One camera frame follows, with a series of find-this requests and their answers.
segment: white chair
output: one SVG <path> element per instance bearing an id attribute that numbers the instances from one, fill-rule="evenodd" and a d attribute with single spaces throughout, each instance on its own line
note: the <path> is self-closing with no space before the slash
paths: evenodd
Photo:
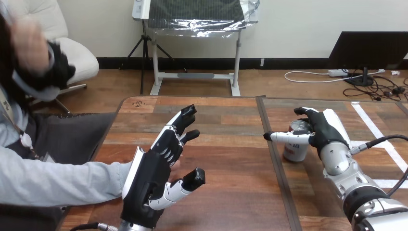
<path id="1" fill-rule="evenodd" d="M 68 28 L 57 0 L 1 0 L 6 2 L 14 17 L 32 17 L 37 20 L 48 40 L 57 41 L 68 62 L 76 68 L 75 75 L 68 81 L 73 84 L 92 78 L 99 71 L 95 56 L 83 45 L 68 38 Z M 60 91 L 64 94 L 73 90 L 86 88 L 86 84 L 70 86 Z M 56 102 L 67 112 L 69 110 L 56 99 Z"/>

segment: dark hair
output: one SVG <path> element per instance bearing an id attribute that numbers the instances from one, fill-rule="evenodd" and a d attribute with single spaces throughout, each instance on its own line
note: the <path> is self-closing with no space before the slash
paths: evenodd
<path id="1" fill-rule="evenodd" d="M 22 108 L 28 109 L 26 94 L 12 79 L 14 71 L 14 50 L 11 45 L 10 28 L 0 14 L 0 84 L 7 92 L 9 100 L 17 102 Z"/>

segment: gray sleeve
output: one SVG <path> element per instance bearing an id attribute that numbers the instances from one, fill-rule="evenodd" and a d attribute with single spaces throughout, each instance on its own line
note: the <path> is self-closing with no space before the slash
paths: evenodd
<path id="1" fill-rule="evenodd" d="M 51 46 L 48 45 L 48 53 L 50 54 L 50 66 L 49 69 L 46 70 L 45 72 L 51 70 L 52 66 L 54 66 L 55 63 L 55 58 L 54 58 L 54 51 L 52 50 Z M 23 79 L 17 74 L 16 71 L 13 72 L 13 80 L 14 82 L 27 94 L 30 96 L 33 96 L 36 99 L 40 99 L 46 102 L 52 101 L 55 98 L 57 98 L 58 94 L 60 93 L 60 89 L 56 86 L 49 86 L 46 87 L 45 89 L 38 91 L 32 87 L 30 87 L 28 84 L 24 82 Z"/>
<path id="2" fill-rule="evenodd" d="M 62 165 L 22 159 L 0 147 L 0 204 L 88 205 L 120 197 L 130 163 Z"/>

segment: power strip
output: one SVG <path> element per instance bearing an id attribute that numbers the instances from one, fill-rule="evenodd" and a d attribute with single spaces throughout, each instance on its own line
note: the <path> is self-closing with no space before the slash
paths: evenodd
<path id="1" fill-rule="evenodd" d="M 348 76 L 348 73 L 344 72 L 342 69 L 329 70 L 330 77 Z"/>

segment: robotic hand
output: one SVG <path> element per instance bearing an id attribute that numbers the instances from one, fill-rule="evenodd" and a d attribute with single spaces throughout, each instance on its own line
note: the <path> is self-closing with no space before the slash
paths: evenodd
<path id="1" fill-rule="evenodd" d="M 408 207 L 391 199 L 352 158 L 364 147 L 351 148 L 350 139 L 337 114 L 326 109 L 296 108 L 306 115 L 313 131 L 267 132 L 264 138 L 275 142 L 310 144 L 318 151 L 324 165 L 324 178 L 329 179 L 343 202 L 343 211 L 353 231 L 401 230 L 408 225 Z"/>
<path id="2" fill-rule="evenodd" d="M 120 231 L 150 231 L 165 208 L 205 184 L 205 172 L 196 168 L 183 179 L 167 182 L 170 167 L 179 159 L 183 146 L 200 135 L 198 130 L 184 133 L 195 121 L 194 105 L 177 113 L 162 129 L 150 150 L 138 147 L 123 191 Z"/>

